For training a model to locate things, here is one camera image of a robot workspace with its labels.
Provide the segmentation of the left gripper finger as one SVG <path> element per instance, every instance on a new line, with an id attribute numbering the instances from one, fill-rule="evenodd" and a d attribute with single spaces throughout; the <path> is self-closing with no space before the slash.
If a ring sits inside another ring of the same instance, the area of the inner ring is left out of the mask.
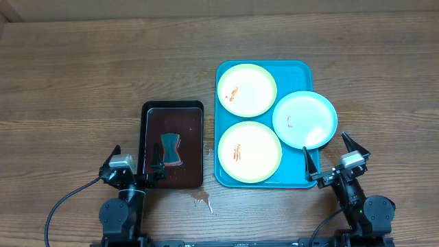
<path id="1" fill-rule="evenodd" d="M 116 145 L 113 151 L 111 152 L 110 156 L 104 161 L 102 167 L 108 167 L 110 160 L 113 156 L 120 155 L 121 154 L 121 147 L 119 145 Z"/>
<path id="2" fill-rule="evenodd" d="M 155 178 L 167 177 L 167 171 L 165 169 L 165 165 L 161 154 L 161 149 L 158 143 L 154 144 L 150 167 L 153 171 L 153 175 Z"/>

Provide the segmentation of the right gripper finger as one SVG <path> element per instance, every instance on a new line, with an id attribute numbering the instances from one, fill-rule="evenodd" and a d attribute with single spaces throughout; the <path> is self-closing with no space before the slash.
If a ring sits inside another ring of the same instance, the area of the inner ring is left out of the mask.
<path id="1" fill-rule="evenodd" d="M 342 138 L 349 152 L 358 151 L 364 158 L 369 158 L 370 152 L 355 142 L 346 132 L 342 133 Z"/>
<path id="2" fill-rule="evenodd" d="M 307 148 L 303 146 L 302 150 L 305 158 L 305 179 L 307 181 L 313 181 L 313 177 L 318 174 L 318 169 L 316 168 Z"/>

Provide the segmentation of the green and orange sponge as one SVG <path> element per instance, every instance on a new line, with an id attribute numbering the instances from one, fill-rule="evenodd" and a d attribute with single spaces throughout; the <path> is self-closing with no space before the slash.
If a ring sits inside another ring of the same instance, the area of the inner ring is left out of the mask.
<path id="1" fill-rule="evenodd" d="M 163 147 L 164 165 L 168 167 L 182 165 L 182 160 L 178 153 L 180 135 L 176 133 L 162 134 L 161 143 Z"/>

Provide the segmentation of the light blue plate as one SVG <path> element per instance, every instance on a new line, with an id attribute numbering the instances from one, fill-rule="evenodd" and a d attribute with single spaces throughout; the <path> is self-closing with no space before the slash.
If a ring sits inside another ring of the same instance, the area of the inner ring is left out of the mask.
<path id="1" fill-rule="evenodd" d="M 296 91 L 276 104 L 272 124 L 286 145 L 312 150 L 321 148 L 333 138 L 338 117 L 335 107 L 324 96 L 311 91 Z"/>

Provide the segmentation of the yellow-green plate with sauce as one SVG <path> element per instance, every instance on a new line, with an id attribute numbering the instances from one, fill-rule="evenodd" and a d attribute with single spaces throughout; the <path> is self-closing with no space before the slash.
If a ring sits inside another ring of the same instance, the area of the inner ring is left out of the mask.
<path id="1" fill-rule="evenodd" d="M 277 85 L 267 69 L 256 64 L 237 64 L 219 77 L 217 96 L 228 112 L 238 117 L 256 117 L 274 104 Z"/>

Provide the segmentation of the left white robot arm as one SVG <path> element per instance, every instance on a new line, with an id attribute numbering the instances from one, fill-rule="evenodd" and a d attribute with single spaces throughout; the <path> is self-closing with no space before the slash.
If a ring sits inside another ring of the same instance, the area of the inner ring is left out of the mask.
<path id="1" fill-rule="evenodd" d="M 152 173 L 137 174 L 129 154 L 117 145 L 99 169 L 99 178 L 118 190 L 118 197 L 103 203 L 99 221 L 103 226 L 102 246 L 153 246 L 151 237 L 142 233 L 143 209 L 147 189 L 158 187 L 167 177 L 159 144 L 154 144 Z"/>

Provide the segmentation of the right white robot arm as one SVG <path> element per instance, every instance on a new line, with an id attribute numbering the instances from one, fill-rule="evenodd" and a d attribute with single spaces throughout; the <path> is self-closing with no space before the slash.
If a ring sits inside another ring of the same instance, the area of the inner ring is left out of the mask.
<path id="1" fill-rule="evenodd" d="M 393 246 L 393 239 L 386 235 L 392 231 L 396 205 L 385 196 L 365 196 L 357 178 L 367 171 L 370 152 L 356 143 L 345 132 L 342 138 L 347 154 L 340 157 L 339 165 L 325 172 L 318 172 L 308 149 L 304 147 L 305 178 L 317 183 L 320 189 L 331 187 L 340 209 L 331 214 L 314 230 L 311 237 L 298 240 L 299 246 Z M 318 232 L 330 220 L 343 213 L 348 229 L 336 230 L 332 237 L 318 238 Z"/>

